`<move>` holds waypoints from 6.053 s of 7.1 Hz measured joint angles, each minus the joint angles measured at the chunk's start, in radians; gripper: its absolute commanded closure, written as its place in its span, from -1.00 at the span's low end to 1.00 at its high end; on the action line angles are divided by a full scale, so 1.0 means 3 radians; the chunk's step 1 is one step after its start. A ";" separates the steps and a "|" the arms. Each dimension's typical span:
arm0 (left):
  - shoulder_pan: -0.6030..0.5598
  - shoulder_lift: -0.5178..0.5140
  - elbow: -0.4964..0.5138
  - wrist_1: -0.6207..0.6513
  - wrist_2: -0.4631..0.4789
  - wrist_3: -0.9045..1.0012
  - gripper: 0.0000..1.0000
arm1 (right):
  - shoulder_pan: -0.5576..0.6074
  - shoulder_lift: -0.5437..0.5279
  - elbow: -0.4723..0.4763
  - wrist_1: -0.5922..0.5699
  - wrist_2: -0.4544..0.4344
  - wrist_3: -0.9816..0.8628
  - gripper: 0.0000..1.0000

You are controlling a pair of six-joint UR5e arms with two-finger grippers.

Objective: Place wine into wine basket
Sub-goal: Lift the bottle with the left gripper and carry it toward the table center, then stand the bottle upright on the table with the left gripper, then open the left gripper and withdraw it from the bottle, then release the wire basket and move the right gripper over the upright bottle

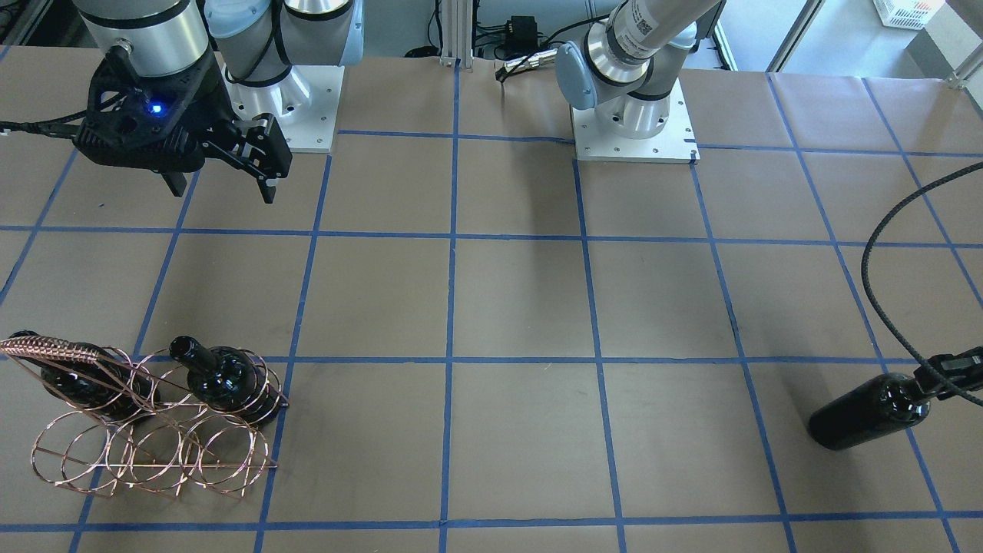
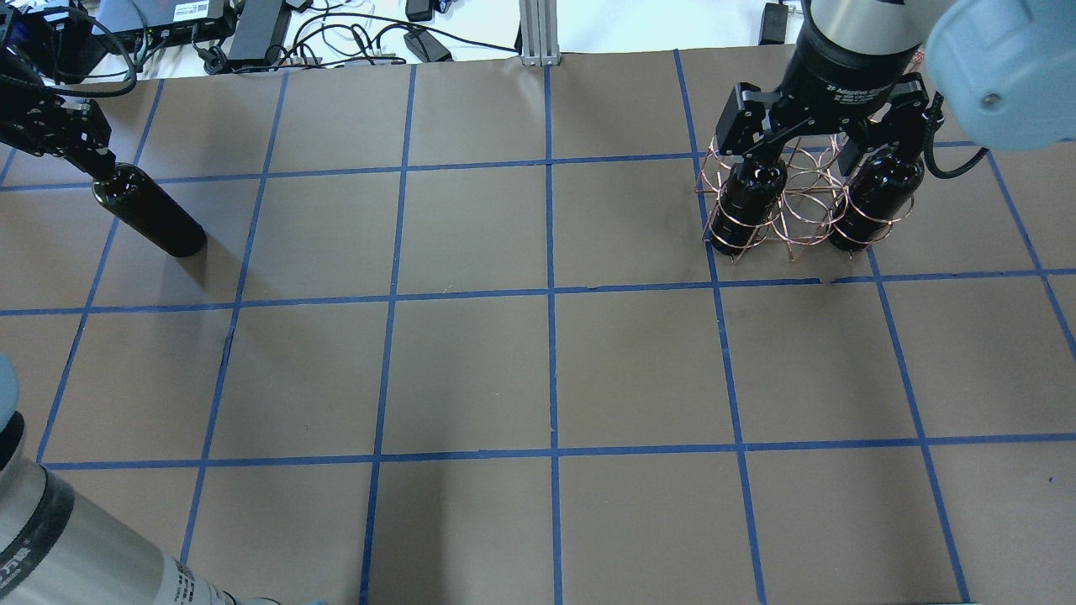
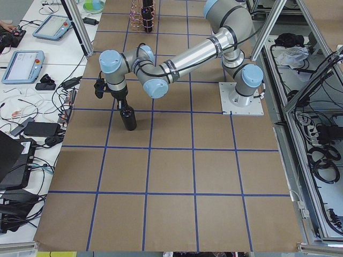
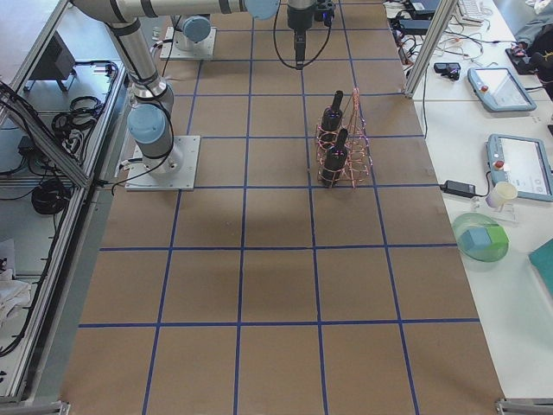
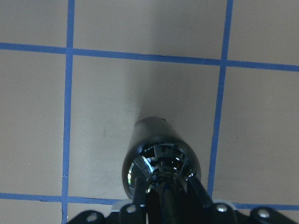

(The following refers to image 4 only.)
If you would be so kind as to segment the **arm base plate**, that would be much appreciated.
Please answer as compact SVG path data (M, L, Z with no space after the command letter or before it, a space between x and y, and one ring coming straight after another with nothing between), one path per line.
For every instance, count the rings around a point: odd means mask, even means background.
M181 32L174 35L173 28L169 27L165 34L168 42L162 46L160 58L164 61L210 61L213 58L216 32L216 28L211 27L206 39L193 42Z
M193 191L200 154L200 136L176 136L173 149L163 164L161 160L142 160L136 144L133 156L141 160L130 166L130 180L124 183L129 191Z

